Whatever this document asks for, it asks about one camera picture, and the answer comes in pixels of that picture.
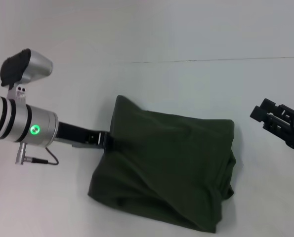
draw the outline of white table surface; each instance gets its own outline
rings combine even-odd
[[[27,103],[61,121],[108,129],[119,94],[151,111],[232,119],[235,195],[217,236],[294,237],[294,150],[250,118],[264,98],[294,109],[294,0],[0,0],[0,66],[27,47],[54,62]],[[54,143],[52,167],[14,165],[17,149],[0,141],[0,237],[210,236],[89,198],[102,151]]]

